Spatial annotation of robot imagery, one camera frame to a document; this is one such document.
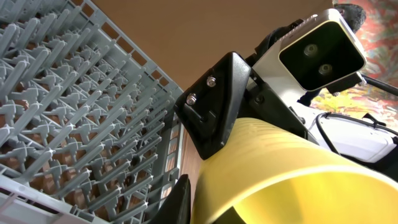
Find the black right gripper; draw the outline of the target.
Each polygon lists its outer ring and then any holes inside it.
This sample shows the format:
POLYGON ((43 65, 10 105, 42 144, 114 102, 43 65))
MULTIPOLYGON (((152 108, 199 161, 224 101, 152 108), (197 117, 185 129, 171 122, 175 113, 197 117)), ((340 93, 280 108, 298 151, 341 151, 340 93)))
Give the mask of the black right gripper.
POLYGON ((228 52, 174 104, 199 156, 206 160, 228 141, 236 118, 256 118, 319 145, 299 117, 236 52, 228 52))

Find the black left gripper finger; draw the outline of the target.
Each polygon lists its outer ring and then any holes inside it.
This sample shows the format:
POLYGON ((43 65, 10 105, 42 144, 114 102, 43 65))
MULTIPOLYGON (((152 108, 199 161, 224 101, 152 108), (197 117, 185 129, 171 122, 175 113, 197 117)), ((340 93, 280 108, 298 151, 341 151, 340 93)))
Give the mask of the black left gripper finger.
POLYGON ((188 174, 183 174, 149 224, 189 224, 190 217, 191 184, 188 174))

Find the yellow plastic cup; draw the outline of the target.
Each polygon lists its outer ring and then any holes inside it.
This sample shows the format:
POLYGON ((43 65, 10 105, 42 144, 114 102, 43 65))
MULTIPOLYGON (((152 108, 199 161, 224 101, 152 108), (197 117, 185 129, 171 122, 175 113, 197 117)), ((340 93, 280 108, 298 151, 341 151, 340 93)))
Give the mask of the yellow plastic cup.
POLYGON ((203 161, 192 223, 229 209, 245 223, 396 223, 397 183, 310 141, 239 118, 203 161))

